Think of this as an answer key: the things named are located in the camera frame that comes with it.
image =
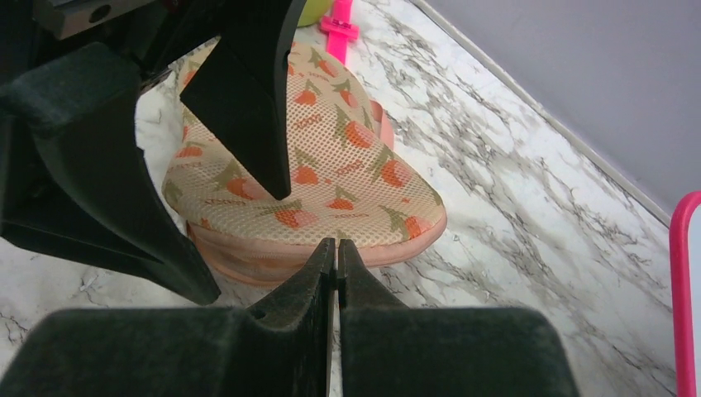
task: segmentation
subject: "pink slipper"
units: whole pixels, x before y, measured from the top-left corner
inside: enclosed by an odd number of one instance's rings
[[[211,50],[186,60],[180,89]],[[420,254],[443,233],[441,197],[392,152],[382,107],[340,62],[293,45],[287,104],[292,194],[282,201],[184,108],[183,147],[163,193],[211,267],[249,284],[277,285],[324,237],[352,239],[367,266],[381,266]]]

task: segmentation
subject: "gray vein marble pattern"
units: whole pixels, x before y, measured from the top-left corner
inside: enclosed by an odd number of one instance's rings
[[[675,395],[667,229],[412,4],[358,0],[353,17],[361,38],[348,66],[449,217],[426,252],[374,274],[413,307],[542,311],[583,396]],[[324,36],[311,27],[298,40]],[[175,101],[171,76],[136,113],[157,185],[179,145]],[[249,305],[268,292],[217,281],[216,305]],[[0,372],[50,312],[143,306],[192,304],[148,281],[0,242]],[[337,320],[335,337],[331,390],[341,395]]]

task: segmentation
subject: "strawberry pattern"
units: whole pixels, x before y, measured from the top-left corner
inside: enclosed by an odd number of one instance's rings
[[[185,62],[179,89],[212,48]],[[324,237],[387,246],[444,224],[440,195],[379,140],[379,120],[351,72],[324,50],[295,43],[287,79],[292,194],[275,200],[183,107],[183,145],[162,187],[171,207],[213,232],[304,246]]]

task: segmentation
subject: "screw hole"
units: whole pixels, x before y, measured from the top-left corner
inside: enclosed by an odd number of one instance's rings
[[[112,10],[112,6],[109,4],[105,4],[104,6],[100,6],[93,11],[92,14],[90,14],[90,23],[96,23],[100,22],[101,20],[105,19],[107,15],[109,15],[110,11]]]
[[[250,314],[252,314],[253,318],[255,318],[256,320],[260,320],[261,318],[266,316],[265,312],[260,309],[253,309],[250,311]]]

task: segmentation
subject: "strawberry print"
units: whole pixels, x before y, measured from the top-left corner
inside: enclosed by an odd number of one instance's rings
[[[358,100],[355,99],[355,96],[351,93],[351,81],[349,79],[346,79],[346,81],[341,84],[333,84],[333,90],[341,95],[341,98],[343,98],[343,101],[346,102],[348,106],[351,108],[358,107]]]
[[[338,240],[350,240],[351,236],[343,232],[341,229],[336,230],[336,237],[338,237]]]
[[[180,149],[180,151],[175,154],[175,157],[179,159],[184,157],[199,157],[204,154],[204,151],[202,150],[203,147],[204,145],[201,143],[188,142],[185,144],[184,148]]]
[[[271,208],[266,208],[264,212],[258,216],[273,214],[278,222],[291,229],[299,229],[302,227],[313,225],[318,222],[319,218],[308,211],[302,209],[301,200],[294,200],[292,203],[285,205],[276,205]]]
[[[246,200],[260,200],[269,197],[268,192],[258,181],[244,176],[236,160],[229,161],[227,167],[213,179],[215,190],[226,189],[229,193]]]
[[[193,62],[191,60],[188,61],[188,69],[190,71],[185,75],[185,80],[183,81],[183,85],[190,84],[190,80],[192,80],[193,77],[195,77],[195,74],[197,73],[199,67],[200,67],[200,64],[198,62]]]
[[[297,147],[294,148],[294,157],[297,161],[297,169],[290,175],[292,180],[297,184],[318,184],[319,177],[314,170],[318,167],[317,161]]]
[[[304,90],[294,99],[294,102],[300,105],[314,106],[317,104],[317,95],[321,94],[322,92],[319,91],[319,88],[311,80],[307,80],[307,83],[304,84]]]
[[[402,233],[404,240],[412,240],[419,237],[432,227],[431,223],[426,219],[415,216],[410,217],[406,213],[387,208],[384,205],[379,207],[389,215],[389,231]]]
[[[357,201],[358,199],[354,195],[346,192],[341,186],[336,186],[336,198],[327,203],[327,207],[352,211],[354,208],[353,203]]]
[[[346,142],[353,146],[367,149],[374,142],[374,134],[364,125],[351,121],[346,112],[336,105],[336,132],[334,137],[342,139],[341,146],[346,148]]]
[[[336,66],[331,64],[329,61],[323,59],[322,56],[313,48],[311,50],[312,58],[309,60],[309,62],[313,63],[314,67],[323,70],[324,73],[328,74],[329,76],[336,77],[338,75]]]
[[[302,209],[285,209],[283,211],[278,211],[275,213],[275,219],[292,229],[313,225],[318,221],[316,215],[303,211]]]
[[[212,225],[209,223],[209,220],[205,218],[199,219],[199,226],[204,227],[207,230],[212,230]]]
[[[433,197],[433,201],[436,202],[436,205],[443,205],[443,198],[441,198],[441,195],[438,194],[438,192],[428,184],[428,181],[422,178],[423,183],[426,185],[428,188],[428,191],[431,192],[431,196]]]
[[[412,179],[412,171],[394,158],[394,153],[384,146],[375,161],[368,168],[373,171],[373,182],[380,176],[382,180],[395,188],[403,188]]]
[[[374,129],[372,120],[370,120],[370,115],[368,114],[368,111],[365,108],[363,108],[363,125],[370,130]]]
[[[183,109],[183,121],[186,125],[193,125],[194,123],[198,122],[198,119],[192,112],[190,112],[190,109],[185,108]]]
[[[180,190],[178,185],[176,185],[172,180],[167,180],[163,186],[163,196],[165,201],[170,204],[171,207],[175,207],[181,197],[183,197],[183,191]]]

